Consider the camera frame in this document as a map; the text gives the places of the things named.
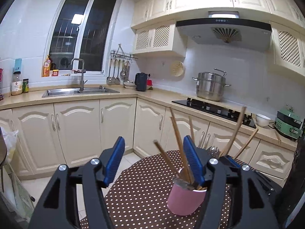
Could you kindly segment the brown polka dot tablecloth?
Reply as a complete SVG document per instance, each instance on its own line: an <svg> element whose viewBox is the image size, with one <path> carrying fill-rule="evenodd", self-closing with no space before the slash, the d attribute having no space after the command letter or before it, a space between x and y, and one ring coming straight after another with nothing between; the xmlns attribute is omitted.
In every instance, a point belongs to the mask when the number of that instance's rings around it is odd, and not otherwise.
<svg viewBox="0 0 305 229"><path fill-rule="evenodd" d="M194 228L200 210L177 216L168 209L174 173L161 154L119 167L115 181L103 189L115 228Z"/></svg>

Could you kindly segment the wooden chopstick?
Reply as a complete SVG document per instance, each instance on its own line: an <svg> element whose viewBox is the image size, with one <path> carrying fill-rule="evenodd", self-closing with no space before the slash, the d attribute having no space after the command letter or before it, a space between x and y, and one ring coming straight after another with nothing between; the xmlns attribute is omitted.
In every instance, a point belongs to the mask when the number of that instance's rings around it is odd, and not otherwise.
<svg viewBox="0 0 305 229"><path fill-rule="evenodd" d="M184 167L184 174L185 174L185 177L186 177L186 181L188 181L190 184L192 184L193 178L192 178L192 175L191 175L190 170L189 170L186 155L184 153L183 143L182 143L180 132L179 132L179 129L178 129L178 125L177 125L177 122L176 122L176 119L175 119L174 111L171 107L170 107L170 112L171 112L172 125L173 125L173 128L174 128L177 144L178 144L178 147L179 147L180 157L182 159L182 164L183 164L183 167Z"/></svg>
<svg viewBox="0 0 305 229"><path fill-rule="evenodd" d="M258 133L258 128L256 128L256 130L250 135L249 139L247 140L247 142L245 143L245 145L243 145L243 147L239 150L239 152L235 155L234 160L237 159L242 152L247 148L247 146L250 144L250 142L252 141L252 139L256 136L256 134Z"/></svg>
<svg viewBox="0 0 305 229"><path fill-rule="evenodd" d="M237 124L235 126L234 132L233 132L229 142L227 143L226 147L224 148L224 150L222 150L222 152L220 154L221 157L225 156L225 155L227 155L229 153L229 151L231 149L231 146L233 145L233 142L234 142L234 140L236 138L236 135L237 135L237 133L238 133L238 131L239 131L241 125L242 125L242 121L244 119L246 109L247 109L246 106L243 106L241 108L240 115L238 117L238 121L237 121Z"/></svg>
<svg viewBox="0 0 305 229"><path fill-rule="evenodd" d="M159 150L159 152L162 154L163 159L166 161L166 163L168 164L169 168L180 178L183 179L183 176L176 170L174 164L172 163L170 157L168 156L168 154L163 150L163 148L161 147L160 143L157 140L153 141L154 145L157 147L157 149Z"/></svg>
<svg viewBox="0 0 305 229"><path fill-rule="evenodd" d="M191 131L191 139L192 139L193 143L195 143L193 122L192 122L192 117L191 116L189 116L189 125L190 125L190 131Z"/></svg>

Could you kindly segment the steel steamer pot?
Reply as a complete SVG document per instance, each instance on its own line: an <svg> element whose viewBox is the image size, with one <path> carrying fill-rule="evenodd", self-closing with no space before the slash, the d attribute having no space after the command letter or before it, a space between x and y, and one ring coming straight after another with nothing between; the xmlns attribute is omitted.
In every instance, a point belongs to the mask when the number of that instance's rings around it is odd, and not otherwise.
<svg viewBox="0 0 305 229"><path fill-rule="evenodd" d="M220 101L224 94L224 88L230 87L226 84L227 72L214 68L222 74L217 74L214 72L200 72L197 77L192 77L196 81L196 93L199 98Z"/></svg>

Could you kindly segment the dark flat spatula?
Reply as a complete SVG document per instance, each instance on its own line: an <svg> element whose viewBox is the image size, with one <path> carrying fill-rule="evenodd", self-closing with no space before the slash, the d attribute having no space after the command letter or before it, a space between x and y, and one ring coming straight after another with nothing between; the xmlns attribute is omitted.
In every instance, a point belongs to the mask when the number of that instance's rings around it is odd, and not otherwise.
<svg viewBox="0 0 305 229"><path fill-rule="evenodd" d="M193 187L193 185L191 185L190 183L186 182L185 180L179 178L179 177L175 177L173 179L173 182L175 185L177 185L178 187L185 189L185 190L194 190L195 188Z"/></svg>

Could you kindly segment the upper cream cabinets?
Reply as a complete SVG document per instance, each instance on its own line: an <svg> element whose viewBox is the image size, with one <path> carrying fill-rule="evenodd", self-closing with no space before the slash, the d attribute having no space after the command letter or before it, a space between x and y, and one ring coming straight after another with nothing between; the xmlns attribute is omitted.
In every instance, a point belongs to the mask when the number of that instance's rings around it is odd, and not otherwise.
<svg viewBox="0 0 305 229"><path fill-rule="evenodd" d="M175 52L183 32L199 44L274 49L282 69L304 75L304 15L294 0L141 0L134 53Z"/></svg>

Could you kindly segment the steel sink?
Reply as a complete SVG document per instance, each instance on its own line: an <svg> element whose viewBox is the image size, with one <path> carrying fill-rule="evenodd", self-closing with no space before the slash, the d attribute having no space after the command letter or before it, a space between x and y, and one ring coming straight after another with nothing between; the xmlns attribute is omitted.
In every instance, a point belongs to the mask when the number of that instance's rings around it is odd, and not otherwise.
<svg viewBox="0 0 305 229"><path fill-rule="evenodd" d="M58 96L71 96L71 95L87 95L87 94L115 94L119 91L112 90L110 88L99 86L99 87L85 87L83 90L80 88L60 88L46 90L42 95L42 98L45 97L58 97Z"/></svg>

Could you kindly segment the glass jar white label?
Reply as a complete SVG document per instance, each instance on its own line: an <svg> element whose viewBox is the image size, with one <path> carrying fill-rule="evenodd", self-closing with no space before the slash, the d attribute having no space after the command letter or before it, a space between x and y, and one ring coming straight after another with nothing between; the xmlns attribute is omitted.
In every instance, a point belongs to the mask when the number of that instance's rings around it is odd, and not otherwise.
<svg viewBox="0 0 305 229"><path fill-rule="evenodd" d="M20 71L15 71L12 75L12 81L11 81L11 95L16 96L20 95L22 90L23 80L21 76Z"/></svg>

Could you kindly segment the cream cabinets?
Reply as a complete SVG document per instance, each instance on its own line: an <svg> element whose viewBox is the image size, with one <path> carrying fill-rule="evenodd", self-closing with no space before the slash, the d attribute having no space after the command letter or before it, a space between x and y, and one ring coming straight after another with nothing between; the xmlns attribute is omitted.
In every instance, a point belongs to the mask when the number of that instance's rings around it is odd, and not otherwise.
<svg viewBox="0 0 305 229"><path fill-rule="evenodd" d="M180 135L191 135L191 115L173 111ZM226 147L233 123L191 117L197 147ZM178 148L170 108L134 97L1 105L1 126L18 132L12 166L18 176L27 179L49 176L61 163L84 164L110 148L119 136L125 139L125 151L140 157L158 152L153 145L155 139L164 150Z"/></svg>
<svg viewBox="0 0 305 229"><path fill-rule="evenodd" d="M304 15L294 0L141 0L134 53L175 52L183 32L199 44L274 49L282 69L304 75Z"/></svg>

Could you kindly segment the black electric kettle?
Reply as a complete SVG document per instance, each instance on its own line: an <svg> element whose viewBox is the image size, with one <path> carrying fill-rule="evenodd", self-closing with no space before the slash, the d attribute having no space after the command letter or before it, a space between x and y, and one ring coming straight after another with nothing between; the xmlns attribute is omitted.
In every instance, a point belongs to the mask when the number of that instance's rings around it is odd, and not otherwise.
<svg viewBox="0 0 305 229"><path fill-rule="evenodd" d="M144 72L139 72L135 76L134 83L136 85L136 90L139 92L145 92L147 89L147 79L148 74Z"/></svg>

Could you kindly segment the white bowl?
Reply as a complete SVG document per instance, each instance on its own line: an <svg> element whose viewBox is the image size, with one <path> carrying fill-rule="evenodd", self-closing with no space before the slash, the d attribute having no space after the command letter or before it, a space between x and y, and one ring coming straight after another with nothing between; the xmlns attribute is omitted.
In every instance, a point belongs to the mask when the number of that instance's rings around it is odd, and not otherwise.
<svg viewBox="0 0 305 229"><path fill-rule="evenodd" d="M256 124L260 127L267 127L271 122L271 119L262 114L256 114Z"/></svg>

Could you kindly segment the lower cream cabinets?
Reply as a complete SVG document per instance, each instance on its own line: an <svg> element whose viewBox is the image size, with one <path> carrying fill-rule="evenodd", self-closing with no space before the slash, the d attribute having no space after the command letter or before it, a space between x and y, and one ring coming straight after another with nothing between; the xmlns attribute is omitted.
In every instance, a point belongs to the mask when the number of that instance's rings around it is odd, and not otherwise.
<svg viewBox="0 0 305 229"><path fill-rule="evenodd" d="M191 115L173 111L180 135L191 135ZM233 123L191 117L197 147L226 147ZM61 163L84 164L110 148L119 136L125 139L125 151L140 157L158 152L153 145L155 139L164 150L178 148L170 108L134 97L1 105L1 126L18 132L12 166L18 176L27 179L49 176Z"/></svg>

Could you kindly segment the metal fork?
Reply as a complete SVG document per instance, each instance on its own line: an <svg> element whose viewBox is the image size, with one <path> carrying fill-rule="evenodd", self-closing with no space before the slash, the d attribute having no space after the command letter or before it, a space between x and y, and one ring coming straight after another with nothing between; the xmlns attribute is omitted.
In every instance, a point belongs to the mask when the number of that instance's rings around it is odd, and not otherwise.
<svg viewBox="0 0 305 229"><path fill-rule="evenodd" d="M218 147L211 146L211 147L207 148L207 153L209 154L210 158L214 158L214 159L218 160L221 152L218 149Z"/></svg>

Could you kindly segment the green electric cooker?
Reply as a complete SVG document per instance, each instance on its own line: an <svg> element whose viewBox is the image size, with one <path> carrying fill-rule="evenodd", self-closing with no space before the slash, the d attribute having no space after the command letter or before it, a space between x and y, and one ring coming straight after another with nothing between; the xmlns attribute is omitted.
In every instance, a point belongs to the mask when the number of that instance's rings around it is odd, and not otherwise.
<svg viewBox="0 0 305 229"><path fill-rule="evenodd" d="M294 112L291 106L285 106L277 111L274 128L285 138L296 141L302 134L302 122L300 116Z"/></svg>

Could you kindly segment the window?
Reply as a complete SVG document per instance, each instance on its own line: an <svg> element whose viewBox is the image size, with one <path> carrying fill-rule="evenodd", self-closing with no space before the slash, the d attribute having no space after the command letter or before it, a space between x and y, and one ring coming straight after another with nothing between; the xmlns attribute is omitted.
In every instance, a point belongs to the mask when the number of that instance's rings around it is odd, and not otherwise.
<svg viewBox="0 0 305 229"><path fill-rule="evenodd" d="M103 72L117 0L65 0L49 46L50 70Z"/></svg>

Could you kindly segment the orange detergent bottle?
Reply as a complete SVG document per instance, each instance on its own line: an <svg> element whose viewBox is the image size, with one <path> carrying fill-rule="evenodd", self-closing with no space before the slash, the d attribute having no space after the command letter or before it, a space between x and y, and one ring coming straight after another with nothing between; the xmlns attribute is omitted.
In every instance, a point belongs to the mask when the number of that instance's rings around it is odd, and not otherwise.
<svg viewBox="0 0 305 229"><path fill-rule="evenodd" d="M51 68L51 59L49 57L49 55L46 58L46 61L43 64L43 73L42 76L43 77L49 77L50 76L50 68Z"/></svg>

